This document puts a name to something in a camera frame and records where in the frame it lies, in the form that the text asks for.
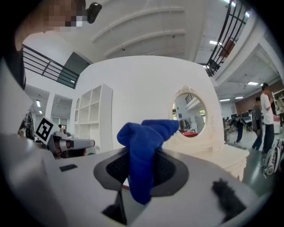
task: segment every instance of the black sticker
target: black sticker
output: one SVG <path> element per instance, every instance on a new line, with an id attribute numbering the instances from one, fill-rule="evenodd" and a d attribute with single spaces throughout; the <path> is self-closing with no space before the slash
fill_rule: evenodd
<path id="1" fill-rule="evenodd" d="M 36 134 L 46 142 L 52 127 L 53 124 L 43 118 L 39 124 L 39 127 L 36 130 Z"/>
<path id="2" fill-rule="evenodd" d="M 74 169 L 74 168 L 77 168 L 77 167 L 78 166 L 75 165 L 75 164 L 70 164 L 70 165 L 61 166 L 59 168 L 62 172 L 64 172 L 64 171 L 68 171 L 68 170 L 71 170 L 71 169 Z"/>

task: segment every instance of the gray floor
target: gray floor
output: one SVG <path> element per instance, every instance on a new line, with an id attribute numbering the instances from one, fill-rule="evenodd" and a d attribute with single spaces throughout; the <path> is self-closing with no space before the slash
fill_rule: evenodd
<path id="1" fill-rule="evenodd" d="M 233 146 L 234 141 L 237 138 L 237 133 L 230 133 L 228 144 Z M 280 134 L 275 135 L 274 140 L 284 138 L 284 130 Z M 252 149 L 252 144 L 256 139 L 256 134 L 254 132 L 243 132 L 243 137 L 237 148 L 245 149 L 249 151 L 249 156 L 247 157 L 247 165 L 244 172 L 243 183 L 247 184 L 252 188 L 259 196 L 273 191 L 274 184 L 276 181 L 276 176 L 264 176 L 262 159 L 263 155 L 260 151 L 263 148 L 263 143 L 260 147 L 260 151 Z"/>

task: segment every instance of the red object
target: red object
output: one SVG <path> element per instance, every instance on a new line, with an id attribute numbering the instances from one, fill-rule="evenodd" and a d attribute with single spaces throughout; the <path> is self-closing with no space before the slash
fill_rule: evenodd
<path id="1" fill-rule="evenodd" d="M 185 137 L 195 137 L 198 133 L 182 133 Z"/>

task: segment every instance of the man in white shirt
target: man in white shirt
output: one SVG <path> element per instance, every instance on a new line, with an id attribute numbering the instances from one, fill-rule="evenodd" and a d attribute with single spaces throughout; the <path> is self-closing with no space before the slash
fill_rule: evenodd
<path id="1" fill-rule="evenodd" d="M 271 103 L 273 98 L 268 98 L 270 94 L 269 86 L 267 83 L 263 83 L 262 94 L 260 97 L 262 113 L 264 116 L 263 122 L 265 123 L 265 136 L 263 142 L 263 152 L 265 154 L 271 149 L 274 141 L 274 124 L 273 124 L 273 112 L 271 109 Z"/>

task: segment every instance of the blue towel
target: blue towel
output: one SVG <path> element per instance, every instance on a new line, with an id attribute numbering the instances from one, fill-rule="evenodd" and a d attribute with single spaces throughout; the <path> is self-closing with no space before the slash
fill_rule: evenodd
<path id="1" fill-rule="evenodd" d="M 129 188 L 132 197 L 141 204 L 150 201 L 154 185 L 154 151 L 161 148 L 177 130 L 178 121 L 145 120 L 142 124 L 126 123 L 117 134 L 117 140 L 130 148 Z"/>

